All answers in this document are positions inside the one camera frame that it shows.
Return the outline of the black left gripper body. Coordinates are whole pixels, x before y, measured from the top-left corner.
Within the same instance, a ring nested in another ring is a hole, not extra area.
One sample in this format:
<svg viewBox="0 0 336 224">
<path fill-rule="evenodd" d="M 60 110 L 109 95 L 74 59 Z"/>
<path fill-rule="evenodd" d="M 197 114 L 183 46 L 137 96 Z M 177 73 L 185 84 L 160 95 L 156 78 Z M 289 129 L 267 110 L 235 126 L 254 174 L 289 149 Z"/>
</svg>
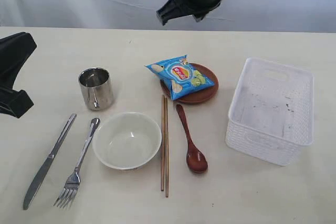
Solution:
<svg viewBox="0 0 336 224">
<path fill-rule="evenodd" d="M 26 91 L 1 86 L 1 114 L 20 118 L 34 105 Z"/>
</svg>

